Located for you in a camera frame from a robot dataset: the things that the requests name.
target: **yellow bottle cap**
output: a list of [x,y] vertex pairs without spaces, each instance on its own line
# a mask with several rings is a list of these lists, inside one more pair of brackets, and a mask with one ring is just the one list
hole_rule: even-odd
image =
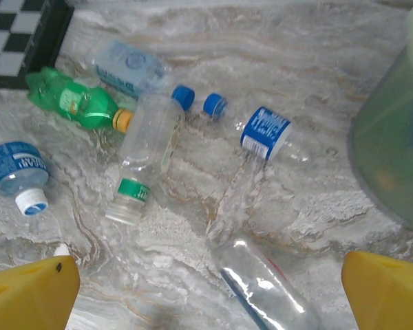
[[130,120],[133,118],[133,113],[130,110],[120,108],[113,117],[112,126],[121,133],[126,133],[129,128]]

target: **plastic bottle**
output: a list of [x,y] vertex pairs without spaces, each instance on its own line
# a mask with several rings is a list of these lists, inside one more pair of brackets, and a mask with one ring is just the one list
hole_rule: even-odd
[[213,93],[205,100],[203,109],[220,122],[224,136],[240,138],[243,148],[264,160],[278,156],[282,162],[300,166],[312,161],[303,133],[290,120],[267,107],[239,105]]
[[315,308],[244,234],[212,250],[220,275],[260,329],[323,329]]
[[150,188],[169,170],[184,119],[182,107],[172,98],[139,97],[120,149],[120,179],[107,218],[123,223],[141,218]]
[[[174,97],[180,87],[171,75],[170,66],[158,57],[117,40],[104,38],[91,46],[85,63],[104,83],[135,99],[142,93]],[[188,110],[184,107],[187,102],[175,99]]]
[[43,192],[49,174],[38,149],[16,118],[0,110],[0,195],[15,198],[23,215],[47,208]]
[[64,73],[44,67],[26,76],[28,99],[36,106],[77,121],[85,129],[113,127],[125,133],[132,112],[118,107],[101,87],[89,88]]

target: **black and white checkered pattern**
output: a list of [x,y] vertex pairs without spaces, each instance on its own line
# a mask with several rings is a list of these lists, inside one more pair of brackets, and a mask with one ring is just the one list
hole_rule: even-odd
[[46,0],[0,0],[0,76],[17,77]]

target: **green plastic bottle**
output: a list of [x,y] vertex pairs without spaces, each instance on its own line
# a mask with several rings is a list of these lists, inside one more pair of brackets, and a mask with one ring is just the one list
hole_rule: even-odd
[[36,106],[79,122],[85,129],[113,127],[125,133],[133,113],[120,108],[101,87],[87,87],[63,72],[44,67],[26,76],[28,99]]

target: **marble surface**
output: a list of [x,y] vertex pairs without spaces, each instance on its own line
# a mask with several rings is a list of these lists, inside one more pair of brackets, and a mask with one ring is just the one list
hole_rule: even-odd
[[[126,226],[103,216],[122,136],[86,131],[33,107],[23,92],[0,91],[3,110],[36,139],[52,174],[50,207],[40,216],[23,218],[0,198],[0,270],[67,243],[81,273],[71,330],[256,329],[227,296],[205,242],[209,226],[232,220],[318,308],[327,329],[356,329],[341,286],[344,254],[413,261],[413,232],[364,195],[346,149],[352,119],[405,43],[406,15],[406,5],[391,1],[77,10],[62,69],[88,76],[85,48],[102,31],[119,34],[171,63],[198,91],[195,108],[222,91],[296,121],[308,132],[315,167],[300,175],[273,162],[253,171],[238,145],[210,138],[194,115],[165,180],[171,198],[151,199],[144,218]],[[231,220],[220,216],[230,203]]]

